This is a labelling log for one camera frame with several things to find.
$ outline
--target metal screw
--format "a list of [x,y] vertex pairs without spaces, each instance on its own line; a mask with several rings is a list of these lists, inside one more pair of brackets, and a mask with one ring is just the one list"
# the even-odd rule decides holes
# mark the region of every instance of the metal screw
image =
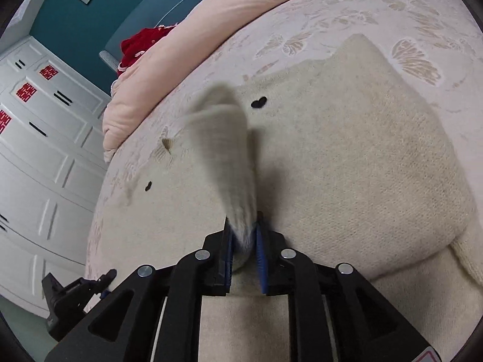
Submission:
[[282,250],[281,255],[284,259],[292,259],[297,255],[297,253],[293,249],[284,249]]
[[138,269],[138,275],[141,278],[145,278],[146,276],[149,276],[153,273],[153,268],[150,267],[149,265],[143,265],[142,267],[139,267]]
[[354,267],[352,265],[344,262],[339,267],[337,267],[339,272],[344,275],[350,275],[352,272],[354,272]]
[[195,257],[198,259],[198,260],[207,260],[210,258],[210,252],[207,251],[207,250],[198,250],[196,253],[195,253]]

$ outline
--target warning label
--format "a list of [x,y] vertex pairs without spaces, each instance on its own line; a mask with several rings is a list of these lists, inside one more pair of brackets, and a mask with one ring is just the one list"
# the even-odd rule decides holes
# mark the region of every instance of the warning label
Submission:
[[428,347],[412,362],[441,362],[441,359],[433,347]]

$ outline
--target black heart patch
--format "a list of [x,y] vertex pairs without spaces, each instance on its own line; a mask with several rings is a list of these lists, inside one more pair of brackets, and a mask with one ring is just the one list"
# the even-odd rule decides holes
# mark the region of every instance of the black heart patch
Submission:
[[257,101],[253,101],[252,102],[252,107],[254,109],[260,109],[262,107],[265,106],[265,103],[267,103],[267,97],[266,96],[262,96],[260,99],[258,99]]

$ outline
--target black gripper frame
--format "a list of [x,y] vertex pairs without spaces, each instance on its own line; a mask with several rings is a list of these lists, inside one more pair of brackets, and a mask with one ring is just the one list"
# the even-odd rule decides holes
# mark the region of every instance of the black gripper frame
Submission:
[[[296,250],[282,255],[288,249],[285,238],[268,229],[261,213],[257,248],[264,252],[266,294],[288,295],[290,362],[414,362],[427,349],[440,362],[421,334],[352,266],[317,265]],[[202,296],[225,296],[230,288],[227,221],[223,231],[205,238],[202,249],[209,258],[195,251],[171,267],[139,267],[45,362],[148,362],[153,353],[154,362],[198,361]]]
[[296,250],[284,258],[284,236],[269,231],[261,213],[258,227],[267,295],[288,295],[290,362],[415,362],[425,352],[440,362],[424,337],[351,265],[314,264]]

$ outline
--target blue gripper pad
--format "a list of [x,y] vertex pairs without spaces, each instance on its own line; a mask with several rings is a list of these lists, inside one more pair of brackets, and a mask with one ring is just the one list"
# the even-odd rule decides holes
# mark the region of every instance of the blue gripper pad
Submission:
[[228,252],[226,253],[225,261],[225,285],[226,289],[229,290],[231,286],[231,273],[233,268],[233,232],[230,233],[228,239]]
[[265,256],[265,251],[263,250],[263,240],[262,240],[262,232],[260,230],[260,225],[257,224],[256,228],[256,240],[255,240],[255,250],[257,252],[257,267],[258,267],[258,278],[260,280],[260,287],[262,289],[263,294],[268,293],[268,263],[267,258]]

